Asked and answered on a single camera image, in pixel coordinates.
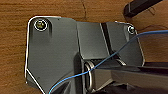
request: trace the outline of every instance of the dark background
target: dark background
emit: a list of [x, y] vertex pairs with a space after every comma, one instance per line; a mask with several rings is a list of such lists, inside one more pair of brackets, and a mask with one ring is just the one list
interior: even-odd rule
[[[38, 89], [26, 85], [24, 78], [27, 23], [31, 17], [45, 15], [87, 22], [126, 22], [122, 12], [130, 1], [0, 0], [0, 94], [41, 94]], [[164, 0], [128, 21], [137, 30], [155, 25], [138, 33], [166, 29], [163, 26], [168, 26], [167, 4]], [[140, 40], [146, 62], [168, 62], [167, 35], [147, 36]]]

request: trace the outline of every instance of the blue cable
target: blue cable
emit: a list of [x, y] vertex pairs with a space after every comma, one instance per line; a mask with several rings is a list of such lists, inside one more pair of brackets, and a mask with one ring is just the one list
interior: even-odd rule
[[71, 79], [71, 78], [75, 78], [75, 77], [78, 77], [78, 76], [81, 76], [81, 75], [85, 75], [87, 73], [89, 73], [90, 71], [96, 69], [99, 65], [101, 65], [102, 63], [104, 63], [106, 60], [108, 60], [109, 58], [113, 57], [114, 55], [118, 54], [122, 49], [124, 49], [130, 42], [132, 42], [133, 40], [135, 40], [136, 38], [140, 37], [140, 36], [143, 36], [143, 35], [150, 35], [150, 34], [168, 34], [168, 30], [159, 30], [159, 31], [148, 31], [148, 32], [143, 32], [143, 33], [140, 33], [140, 34], [137, 34], [136, 36], [134, 36], [133, 38], [131, 38], [126, 44], [124, 44], [123, 47], [121, 47], [118, 51], [116, 51], [115, 53], [113, 53], [112, 55], [110, 55], [109, 57], [105, 58], [104, 60], [102, 60], [99, 64], [97, 64], [95, 67], [93, 67], [92, 69], [90, 69], [89, 71], [86, 71], [86, 72], [83, 72], [83, 73], [80, 73], [80, 74], [77, 74], [77, 75], [74, 75], [74, 76], [70, 76], [70, 77], [67, 77], [61, 81], [59, 81], [57, 84], [55, 84], [49, 91], [48, 94], [50, 94], [52, 92], [52, 90], [57, 86], [59, 85], [60, 83], [68, 80], [68, 79]]

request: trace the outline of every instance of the screw head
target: screw head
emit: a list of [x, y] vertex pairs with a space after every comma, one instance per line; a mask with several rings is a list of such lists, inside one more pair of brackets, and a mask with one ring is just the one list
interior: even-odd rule
[[47, 22], [45, 20], [39, 19], [34, 23], [34, 27], [38, 31], [44, 31], [47, 29]]
[[135, 33], [135, 28], [133, 26], [128, 26], [128, 32], [130, 34], [134, 34]]

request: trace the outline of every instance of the gray surface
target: gray surface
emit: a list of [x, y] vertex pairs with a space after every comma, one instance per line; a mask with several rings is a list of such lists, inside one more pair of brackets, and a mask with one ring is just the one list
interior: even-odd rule
[[[130, 26], [124, 23], [107, 22], [109, 38], [112, 50], [119, 50], [133, 35], [128, 33], [127, 27]], [[120, 59], [128, 66], [142, 66], [144, 59], [138, 42], [138, 39], [127, 45], [120, 53]]]
[[38, 86], [36, 85], [36, 83], [33, 81], [33, 79], [31, 78], [31, 76], [29, 74], [26, 74], [26, 83], [29, 86], [32, 86], [34, 88], [38, 88]]
[[[46, 20], [50, 26], [43, 32], [33, 27], [35, 19], [30, 23], [28, 69], [44, 92], [48, 93], [61, 78], [80, 73], [80, 69], [79, 71], [74, 69], [81, 68], [78, 67], [81, 62], [78, 56], [76, 21], [70, 18], [52, 17], [46, 17]], [[75, 85], [76, 80], [68, 80], [71, 85], [68, 85], [70, 91], [66, 94], [82, 94], [81, 77], [75, 79], [80, 83]]]
[[84, 60], [109, 56], [100, 23], [77, 22], [80, 53]]

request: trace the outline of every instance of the metal edge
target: metal edge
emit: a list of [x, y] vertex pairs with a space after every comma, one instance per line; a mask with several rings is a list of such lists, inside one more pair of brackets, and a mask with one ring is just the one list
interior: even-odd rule
[[107, 85], [110, 84], [111, 82], [113, 82], [113, 79], [112, 79], [112, 78], [109, 79], [109, 80], [107, 80], [103, 85], [101, 85], [101, 86], [97, 89], [97, 91], [103, 89], [105, 86], [107, 86]]
[[127, 64], [124, 62], [124, 61], [122, 61], [121, 59], [116, 59], [118, 62], [120, 62], [120, 64], [122, 65], [122, 66], [126, 66]]
[[[91, 70], [92, 68], [94, 68], [94, 64], [91, 61], [87, 61], [87, 63], [85, 63], [85, 67], [87, 68], [87, 71]], [[93, 92], [94, 88], [93, 88], [93, 75], [92, 72], [89, 71], [89, 87], [87, 88], [88, 91]]]
[[104, 35], [104, 33], [103, 33], [103, 27], [102, 27], [101, 23], [100, 23], [100, 27], [101, 27], [101, 31], [102, 31], [102, 34], [103, 34], [103, 39], [104, 39], [104, 42], [105, 42], [107, 54], [110, 55], [109, 50], [108, 50], [108, 47], [107, 47], [107, 42], [106, 42], [106, 40], [105, 40], [105, 35]]
[[33, 77], [33, 75], [31, 74], [31, 72], [27, 68], [27, 63], [28, 63], [27, 62], [27, 60], [28, 60], [28, 46], [29, 46], [29, 26], [30, 26], [30, 23], [31, 23], [31, 21], [33, 19], [39, 18], [39, 17], [53, 17], [53, 18], [61, 18], [61, 17], [60, 16], [34, 16], [34, 17], [30, 18], [30, 20], [28, 21], [28, 26], [27, 26], [27, 42], [26, 42], [27, 43], [27, 45], [26, 45], [26, 60], [25, 60], [25, 78], [26, 78], [26, 74], [28, 72], [28, 74], [32, 77], [32, 79], [37, 84], [37, 86], [41, 90], [41, 92], [43, 94], [45, 94], [44, 91], [43, 91], [43, 89], [41, 88], [41, 86], [38, 84], [38, 82], [36, 81], [36, 79]]
[[[133, 27], [134, 27], [134, 25], [132, 25], [131, 23], [118, 22], [118, 21], [115, 21], [115, 23], [127, 24], [127, 25], [131, 25], [131, 26], [133, 26]], [[142, 61], [142, 67], [143, 67], [143, 66], [144, 66], [144, 64], [145, 64], [145, 57], [144, 57], [144, 53], [143, 53], [143, 50], [142, 50], [142, 47], [141, 47], [141, 43], [140, 43], [140, 41], [139, 41], [139, 38], [137, 38], [137, 39], [138, 39], [139, 48], [140, 48], [140, 50], [141, 50], [142, 57], [143, 57], [143, 61]]]

